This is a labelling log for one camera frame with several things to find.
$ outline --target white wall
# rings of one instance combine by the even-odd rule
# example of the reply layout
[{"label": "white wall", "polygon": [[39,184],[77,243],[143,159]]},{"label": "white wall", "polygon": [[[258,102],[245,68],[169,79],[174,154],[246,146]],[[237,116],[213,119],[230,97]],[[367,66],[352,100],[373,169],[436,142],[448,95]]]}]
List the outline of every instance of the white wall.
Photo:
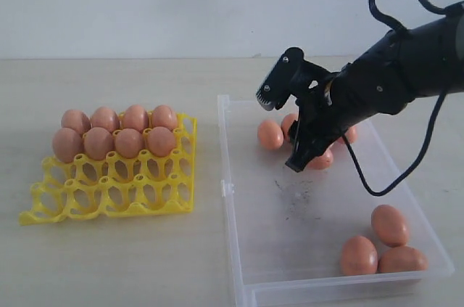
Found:
[{"label": "white wall", "polygon": [[[378,2],[407,26],[435,18]],[[384,32],[367,0],[0,0],[0,58],[359,54]]]}]

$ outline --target yellow plastic egg tray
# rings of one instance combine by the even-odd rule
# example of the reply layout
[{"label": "yellow plastic egg tray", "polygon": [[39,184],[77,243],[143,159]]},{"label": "yellow plastic egg tray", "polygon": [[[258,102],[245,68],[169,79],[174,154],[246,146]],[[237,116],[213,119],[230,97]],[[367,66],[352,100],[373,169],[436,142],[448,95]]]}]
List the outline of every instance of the yellow plastic egg tray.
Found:
[{"label": "yellow plastic egg tray", "polygon": [[20,224],[57,223],[66,218],[82,221],[101,214],[122,218],[190,213],[194,209],[196,118],[177,116],[179,127],[173,131],[177,147],[167,157],[142,150],[133,159],[116,151],[102,161],[84,154],[67,164],[55,157],[44,158],[43,180],[31,186],[33,205],[21,212]]}]

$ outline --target egg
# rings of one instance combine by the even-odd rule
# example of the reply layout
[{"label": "egg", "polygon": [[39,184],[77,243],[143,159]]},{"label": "egg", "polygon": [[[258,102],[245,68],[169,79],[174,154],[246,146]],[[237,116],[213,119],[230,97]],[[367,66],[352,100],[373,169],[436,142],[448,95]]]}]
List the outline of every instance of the egg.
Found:
[{"label": "egg", "polygon": [[410,238],[409,225],[401,212],[383,204],[374,209],[370,223],[377,237],[389,247],[406,245]]},{"label": "egg", "polygon": [[138,132],[150,127],[148,112],[141,105],[131,105],[123,115],[123,128],[132,128]]},{"label": "egg", "polygon": [[296,113],[289,113],[285,116],[281,122],[281,129],[283,133],[283,138],[286,141],[289,141],[289,129],[294,121],[298,120],[298,115]]},{"label": "egg", "polygon": [[61,127],[71,128],[82,135],[91,128],[91,124],[84,112],[80,110],[67,110],[61,117]]},{"label": "egg", "polygon": [[96,111],[90,118],[90,122],[92,124],[92,128],[105,128],[110,133],[112,133],[116,129],[119,129],[120,127],[119,117],[117,116],[117,113],[106,106],[102,106],[96,109]]},{"label": "egg", "polygon": [[61,128],[51,141],[55,157],[63,163],[71,163],[74,157],[84,151],[82,137],[71,128]]},{"label": "egg", "polygon": [[[350,144],[353,144],[356,142],[357,140],[357,130],[356,130],[356,126],[353,126],[353,127],[349,127],[347,132],[345,133],[345,136],[347,137],[348,139],[348,142]],[[345,141],[343,140],[342,137],[339,137],[337,140],[336,140],[338,143],[340,144],[344,144]]]},{"label": "egg", "polygon": [[124,128],[115,136],[115,149],[124,158],[135,158],[144,148],[144,137],[137,130]]},{"label": "egg", "polygon": [[177,146],[175,135],[166,127],[154,127],[146,136],[148,150],[157,157],[168,156]]},{"label": "egg", "polygon": [[84,150],[92,160],[104,160],[109,151],[113,151],[115,142],[107,129],[94,127],[87,132],[84,139]]},{"label": "egg", "polygon": [[170,131],[178,127],[177,115],[167,105],[155,107],[152,111],[152,127],[165,127]]},{"label": "egg", "polygon": [[393,247],[387,250],[378,262],[380,273],[425,271],[428,259],[424,253],[413,247]]},{"label": "egg", "polygon": [[334,154],[329,148],[324,152],[322,156],[313,158],[307,164],[307,167],[309,169],[315,169],[317,171],[322,171],[323,169],[327,169],[328,167],[330,167],[333,162],[334,162]]},{"label": "egg", "polygon": [[278,149],[283,144],[281,127],[273,120],[264,120],[258,126],[258,140],[267,150]]},{"label": "egg", "polygon": [[345,276],[375,274],[377,265],[377,250],[368,238],[355,236],[344,243],[341,250],[340,266]]}]

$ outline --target beige table surface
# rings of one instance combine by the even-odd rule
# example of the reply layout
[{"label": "beige table surface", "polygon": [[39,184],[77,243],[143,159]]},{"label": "beige table surface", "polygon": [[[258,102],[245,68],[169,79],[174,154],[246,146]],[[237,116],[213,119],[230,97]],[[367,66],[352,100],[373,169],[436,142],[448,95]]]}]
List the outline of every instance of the beige table surface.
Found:
[{"label": "beige table surface", "polygon": [[[315,61],[332,70],[349,57]],[[217,95],[253,99],[274,59],[0,62],[0,306],[232,306],[220,195]],[[19,226],[51,136],[70,107],[165,103],[198,118],[196,199],[183,216]],[[401,169],[416,156],[434,101],[373,122]],[[414,296],[324,306],[460,306],[464,296],[464,94],[444,104],[409,178],[456,272]]]}]

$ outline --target transparent plastic box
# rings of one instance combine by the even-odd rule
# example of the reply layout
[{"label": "transparent plastic box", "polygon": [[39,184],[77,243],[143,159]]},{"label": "transparent plastic box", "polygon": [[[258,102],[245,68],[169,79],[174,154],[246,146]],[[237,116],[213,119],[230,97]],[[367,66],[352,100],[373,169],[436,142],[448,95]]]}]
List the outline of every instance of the transparent plastic box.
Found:
[{"label": "transparent plastic box", "polygon": [[[422,282],[451,275],[454,267],[405,182],[384,197],[363,188],[345,146],[332,148],[326,171],[295,173],[284,163],[291,152],[265,151],[257,126],[265,118],[278,123],[287,104],[266,112],[254,101],[218,97],[223,159],[223,198],[233,287],[238,307],[282,306],[329,300],[409,293]],[[399,175],[369,120],[357,126],[353,145],[366,179],[383,189]],[[370,228],[380,204],[400,209],[410,224],[408,245],[428,257],[427,271],[344,277],[339,256],[344,242],[357,234],[385,251]]]}]

